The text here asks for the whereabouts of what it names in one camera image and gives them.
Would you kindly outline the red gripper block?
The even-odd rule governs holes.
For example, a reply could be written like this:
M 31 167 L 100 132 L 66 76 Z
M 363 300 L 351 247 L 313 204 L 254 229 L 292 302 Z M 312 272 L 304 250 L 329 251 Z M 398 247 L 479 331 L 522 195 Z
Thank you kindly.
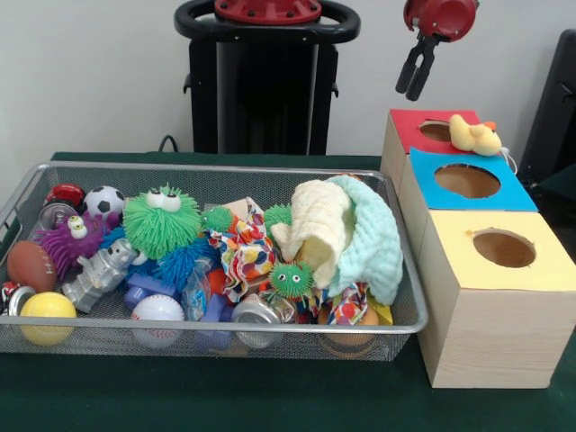
M 473 27 L 477 12 L 475 0 L 409 0 L 403 19 L 411 31 L 441 41 L 463 38 Z M 409 100 L 418 100 L 435 60 L 435 41 L 420 40 L 409 52 L 395 90 Z

